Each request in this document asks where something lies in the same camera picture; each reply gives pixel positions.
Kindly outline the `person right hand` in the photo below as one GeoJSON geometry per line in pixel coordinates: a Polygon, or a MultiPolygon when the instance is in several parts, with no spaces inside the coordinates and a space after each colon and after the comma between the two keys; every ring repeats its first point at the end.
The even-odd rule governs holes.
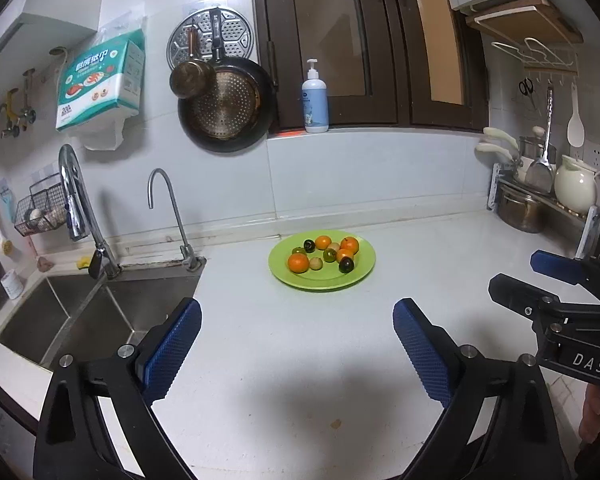
{"type": "Polygon", "coordinates": [[[600,387],[588,384],[582,406],[579,436],[584,443],[593,443],[600,434],[600,387]]]}

